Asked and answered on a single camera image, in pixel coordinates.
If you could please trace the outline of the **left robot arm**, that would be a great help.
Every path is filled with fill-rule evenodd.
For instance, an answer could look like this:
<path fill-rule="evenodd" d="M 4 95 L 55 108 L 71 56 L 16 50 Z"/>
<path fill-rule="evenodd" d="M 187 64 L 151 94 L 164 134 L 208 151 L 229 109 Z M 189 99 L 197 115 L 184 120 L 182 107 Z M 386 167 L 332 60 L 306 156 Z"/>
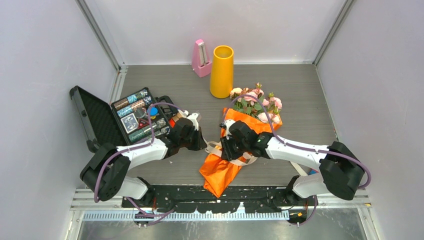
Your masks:
<path fill-rule="evenodd" d="M 95 202 L 108 201 L 115 196 L 130 197 L 141 207 L 153 202 L 148 183 L 140 177 L 129 177 L 128 171 L 151 161 L 176 155 L 181 148 L 200 151 L 207 147 L 199 126 L 200 115 L 179 118 L 168 134 L 151 141 L 116 147 L 105 143 L 80 173 L 80 179 L 94 193 Z"/>

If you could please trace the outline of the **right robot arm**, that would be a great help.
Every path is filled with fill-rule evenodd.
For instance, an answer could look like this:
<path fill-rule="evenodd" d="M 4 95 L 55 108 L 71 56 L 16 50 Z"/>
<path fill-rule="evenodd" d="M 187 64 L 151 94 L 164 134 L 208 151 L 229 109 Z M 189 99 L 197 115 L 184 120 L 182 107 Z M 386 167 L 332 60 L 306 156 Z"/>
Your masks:
<path fill-rule="evenodd" d="M 246 123 L 232 119 L 219 125 L 223 160 L 235 161 L 243 154 L 256 158 L 285 160 L 314 169 L 317 173 L 294 176 L 285 189 L 291 205 L 299 205 L 313 195 L 332 194 L 342 200 L 354 198 L 364 174 L 369 170 L 341 142 L 312 145 L 285 139 L 272 132 L 256 133 Z"/>

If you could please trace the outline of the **cream ribbon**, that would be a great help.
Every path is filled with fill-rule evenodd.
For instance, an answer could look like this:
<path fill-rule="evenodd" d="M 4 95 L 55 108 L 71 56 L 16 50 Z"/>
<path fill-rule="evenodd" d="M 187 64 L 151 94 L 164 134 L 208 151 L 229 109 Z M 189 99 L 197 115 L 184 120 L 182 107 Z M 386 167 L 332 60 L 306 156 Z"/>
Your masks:
<path fill-rule="evenodd" d="M 215 142 L 215 141 L 209 141 L 206 143 L 207 147 L 205 149 L 205 151 L 208 154 L 213 154 L 216 155 L 218 157 L 222 157 L 223 151 L 222 151 L 222 144 L 220 142 Z M 247 166 L 250 165 L 252 163 L 254 163 L 258 158 L 245 152 L 242 157 L 245 159 L 245 161 L 239 160 L 239 159 L 235 159 L 235 160 L 230 160 L 229 162 L 233 165 L 236 166 Z M 290 164 L 295 168 L 295 170 L 299 173 L 299 175 L 301 176 L 307 176 L 308 173 L 304 171 L 304 169 L 297 163 L 290 161 Z"/>

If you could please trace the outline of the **pink flower bouquet orange wrap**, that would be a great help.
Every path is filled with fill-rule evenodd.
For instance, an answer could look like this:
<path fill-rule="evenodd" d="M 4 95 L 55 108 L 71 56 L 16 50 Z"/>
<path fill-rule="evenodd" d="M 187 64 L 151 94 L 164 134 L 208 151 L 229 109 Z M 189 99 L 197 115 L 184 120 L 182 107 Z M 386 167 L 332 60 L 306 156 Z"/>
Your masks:
<path fill-rule="evenodd" d="M 272 92 L 265 94 L 261 83 L 258 82 L 254 88 L 233 88 L 229 97 L 237 101 L 231 105 L 230 109 L 225 107 L 222 110 L 226 120 L 242 121 L 258 134 L 270 133 L 271 129 L 277 130 L 282 126 L 280 117 L 282 101 Z M 203 187 L 215 197 L 220 197 L 242 167 L 208 153 L 199 169 L 205 179 Z"/>

